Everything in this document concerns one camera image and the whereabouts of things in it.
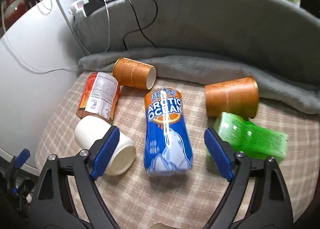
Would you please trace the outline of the blue Arctic Ocean cup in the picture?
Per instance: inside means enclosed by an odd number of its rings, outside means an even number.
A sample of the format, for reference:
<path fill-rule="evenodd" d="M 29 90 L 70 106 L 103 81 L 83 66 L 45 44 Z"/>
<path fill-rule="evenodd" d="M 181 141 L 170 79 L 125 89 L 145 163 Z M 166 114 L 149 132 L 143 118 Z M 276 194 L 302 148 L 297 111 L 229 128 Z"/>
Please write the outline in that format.
<path fill-rule="evenodd" d="M 160 87 L 144 98 L 144 168 L 149 176 L 185 174 L 193 167 L 193 150 L 183 114 L 182 95 Z"/>

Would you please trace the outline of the white plastic cup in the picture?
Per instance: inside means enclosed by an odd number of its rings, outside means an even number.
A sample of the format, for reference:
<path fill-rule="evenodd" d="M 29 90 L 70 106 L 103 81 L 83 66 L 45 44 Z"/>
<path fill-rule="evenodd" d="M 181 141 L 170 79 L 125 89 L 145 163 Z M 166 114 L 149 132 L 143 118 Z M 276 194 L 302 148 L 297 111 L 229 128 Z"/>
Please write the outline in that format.
<path fill-rule="evenodd" d="M 135 161 L 135 142 L 101 118 L 86 116 L 81 119 L 74 137 L 81 149 L 90 153 L 88 166 L 93 180 L 103 174 L 121 175 Z"/>

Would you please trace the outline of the green plastic cup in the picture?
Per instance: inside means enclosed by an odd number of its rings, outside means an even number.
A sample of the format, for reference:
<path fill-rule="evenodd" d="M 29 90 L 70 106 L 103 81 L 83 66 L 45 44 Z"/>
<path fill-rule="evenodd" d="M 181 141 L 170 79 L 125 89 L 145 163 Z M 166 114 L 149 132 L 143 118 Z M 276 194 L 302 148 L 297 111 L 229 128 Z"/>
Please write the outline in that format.
<path fill-rule="evenodd" d="M 250 158 L 273 156 L 280 163 L 287 156 L 287 134 L 257 126 L 233 113 L 222 112 L 213 128 L 236 152 Z"/>

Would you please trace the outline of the red orange labelled cup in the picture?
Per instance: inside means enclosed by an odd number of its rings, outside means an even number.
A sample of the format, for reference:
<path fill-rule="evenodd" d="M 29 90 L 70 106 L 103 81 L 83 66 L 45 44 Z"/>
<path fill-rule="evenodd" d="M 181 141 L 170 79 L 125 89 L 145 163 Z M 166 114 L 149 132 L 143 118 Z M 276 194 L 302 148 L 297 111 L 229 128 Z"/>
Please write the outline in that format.
<path fill-rule="evenodd" d="M 87 78 L 76 115 L 82 119 L 93 115 L 113 123 L 120 85 L 108 73 L 94 72 Z"/>

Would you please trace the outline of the orange paper cup right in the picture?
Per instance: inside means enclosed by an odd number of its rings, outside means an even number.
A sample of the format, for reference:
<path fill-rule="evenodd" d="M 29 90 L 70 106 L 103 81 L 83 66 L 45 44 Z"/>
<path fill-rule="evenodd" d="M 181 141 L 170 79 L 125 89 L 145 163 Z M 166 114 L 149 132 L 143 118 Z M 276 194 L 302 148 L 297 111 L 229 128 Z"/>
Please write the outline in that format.
<path fill-rule="evenodd" d="M 251 76 L 206 85 L 204 94 L 208 117 L 228 112 L 248 119 L 257 114 L 259 89 Z"/>

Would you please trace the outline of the orange paper cup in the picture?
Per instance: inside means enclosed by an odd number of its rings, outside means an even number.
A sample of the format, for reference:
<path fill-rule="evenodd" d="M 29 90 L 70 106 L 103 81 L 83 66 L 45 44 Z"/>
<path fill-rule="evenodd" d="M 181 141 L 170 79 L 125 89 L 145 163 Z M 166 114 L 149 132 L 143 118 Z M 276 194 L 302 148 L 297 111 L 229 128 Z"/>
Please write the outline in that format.
<path fill-rule="evenodd" d="M 228 112 L 248 119 L 257 114 L 259 89 L 251 76 L 206 85 L 204 94 L 208 117 Z"/>
<path fill-rule="evenodd" d="M 150 90 L 157 77 L 155 66 L 129 58 L 119 58 L 112 69 L 119 85 Z"/>

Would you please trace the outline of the orange paper cup left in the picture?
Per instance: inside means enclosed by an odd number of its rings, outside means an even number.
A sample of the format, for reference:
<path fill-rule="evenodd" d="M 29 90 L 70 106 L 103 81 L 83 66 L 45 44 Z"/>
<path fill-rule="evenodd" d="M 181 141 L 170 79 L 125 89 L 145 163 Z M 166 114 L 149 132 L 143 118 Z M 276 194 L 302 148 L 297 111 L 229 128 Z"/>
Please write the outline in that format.
<path fill-rule="evenodd" d="M 119 58 L 112 69 L 119 85 L 150 90 L 157 77 L 155 66 L 129 58 Z"/>

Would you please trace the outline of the plaid beige seat cover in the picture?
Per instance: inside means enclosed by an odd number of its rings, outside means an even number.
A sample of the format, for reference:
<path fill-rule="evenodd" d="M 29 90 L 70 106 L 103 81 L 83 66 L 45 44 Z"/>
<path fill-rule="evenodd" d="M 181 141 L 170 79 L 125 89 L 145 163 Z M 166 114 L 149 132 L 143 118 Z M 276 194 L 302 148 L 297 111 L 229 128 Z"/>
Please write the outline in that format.
<path fill-rule="evenodd" d="M 104 175 L 96 184 L 122 228 L 149 228 L 156 223 L 177 228 L 202 228 L 228 185 L 207 155 L 204 144 L 204 131 L 214 124 L 214 120 L 207 117 L 204 88 L 170 79 L 157 79 L 155 87 L 173 87 L 182 94 L 185 123 L 193 148 L 192 170 L 184 176 L 147 175 L 143 165 L 146 92 L 123 87 L 113 123 L 135 142 L 136 158 L 123 175 Z M 280 168 L 291 198 L 293 217 L 297 219 L 312 201 L 316 190 L 319 118 L 274 100 L 261 99 L 253 122 L 288 136 L 287 155 Z"/>

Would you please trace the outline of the grey rolled blanket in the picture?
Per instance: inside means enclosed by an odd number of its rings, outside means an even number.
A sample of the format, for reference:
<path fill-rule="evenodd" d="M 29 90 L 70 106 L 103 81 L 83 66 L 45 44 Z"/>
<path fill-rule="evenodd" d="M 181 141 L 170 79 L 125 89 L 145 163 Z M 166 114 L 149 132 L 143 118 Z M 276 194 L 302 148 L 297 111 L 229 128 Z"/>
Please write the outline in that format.
<path fill-rule="evenodd" d="M 319 86 L 292 81 L 214 53 L 143 47 L 88 55 L 79 60 L 79 66 L 82 71 L 110 72 L 120 58 L 155 66 L 157 76 L 161 78 L 202 85 L 252 76 L 258 84 L 260 97 L 280 101 L 303 113 L 319 113 Z"/>

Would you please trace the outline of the white power strip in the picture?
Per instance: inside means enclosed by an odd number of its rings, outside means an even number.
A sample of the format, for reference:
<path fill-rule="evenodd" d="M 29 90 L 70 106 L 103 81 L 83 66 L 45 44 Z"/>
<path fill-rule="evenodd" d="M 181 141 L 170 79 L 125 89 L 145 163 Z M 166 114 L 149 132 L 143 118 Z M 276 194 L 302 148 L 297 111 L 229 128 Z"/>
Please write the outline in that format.
<path fill-rule="evenodd" d="M 77 0 L 73 2 L 68 10 L 69 14 L 76 15 L 77 13 L 80 13 L 82 16 L 87 17 L 84 13 L 83 6 L 88 2 L 89 0 Z"/>

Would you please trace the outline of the black power adapter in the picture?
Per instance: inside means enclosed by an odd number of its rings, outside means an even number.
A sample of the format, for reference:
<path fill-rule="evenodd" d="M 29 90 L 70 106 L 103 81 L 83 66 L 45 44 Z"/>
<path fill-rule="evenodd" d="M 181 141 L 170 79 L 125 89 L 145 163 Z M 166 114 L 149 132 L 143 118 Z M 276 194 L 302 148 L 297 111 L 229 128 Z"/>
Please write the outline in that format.
<path fill-rule="evenodd" d="M 101 7 L 104 7 L 105 3 L 103 0 L 89 0 L 88 3 L 84 4 L 83 9 L 86 16 L 90 16 L 93 12 Z"/>

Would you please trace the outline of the grey sofa backrest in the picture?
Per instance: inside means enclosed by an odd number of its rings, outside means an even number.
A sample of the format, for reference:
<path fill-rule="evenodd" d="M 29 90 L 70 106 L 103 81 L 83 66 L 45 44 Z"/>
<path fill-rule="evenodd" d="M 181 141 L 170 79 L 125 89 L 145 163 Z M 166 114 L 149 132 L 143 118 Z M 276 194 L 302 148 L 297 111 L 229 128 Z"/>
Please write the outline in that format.
<path fill-rule="evenodd" d="M 319 19 L 287 0 L 115 0 L 74 29 L 91 53 L 205 51 L 319 85 Z"/>

